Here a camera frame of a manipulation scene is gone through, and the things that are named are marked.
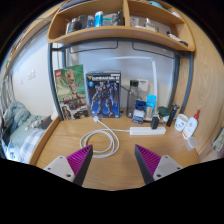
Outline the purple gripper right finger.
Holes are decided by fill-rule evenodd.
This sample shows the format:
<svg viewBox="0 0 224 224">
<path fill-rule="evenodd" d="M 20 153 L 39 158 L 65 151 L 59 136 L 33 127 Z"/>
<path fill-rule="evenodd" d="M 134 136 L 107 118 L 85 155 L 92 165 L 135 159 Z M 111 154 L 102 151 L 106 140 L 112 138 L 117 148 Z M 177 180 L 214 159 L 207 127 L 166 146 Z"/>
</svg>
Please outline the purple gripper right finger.
<svg viewBox="0 0 224 224">
<path fill-rule="evenodd" d="M 145 184 L 150 184 L 182 169 L 182 166 L 169 155 L 159 156 L 140 145 L 135 145 L 135 157 Z"/>
</svg>

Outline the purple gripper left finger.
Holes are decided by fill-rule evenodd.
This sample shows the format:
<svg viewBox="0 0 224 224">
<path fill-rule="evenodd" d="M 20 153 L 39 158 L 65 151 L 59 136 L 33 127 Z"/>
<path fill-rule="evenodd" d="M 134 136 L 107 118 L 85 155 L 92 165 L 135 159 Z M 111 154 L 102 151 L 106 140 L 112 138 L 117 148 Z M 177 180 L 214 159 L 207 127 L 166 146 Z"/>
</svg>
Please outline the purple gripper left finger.
<svg viewBox="0 0 224 224">
<path fill-rule="evenodd" d="M 44 170 L 81 186 L 93 156 L 93 147 L 86 146 L 71 155 L 58 156 Z"/>
</svg>

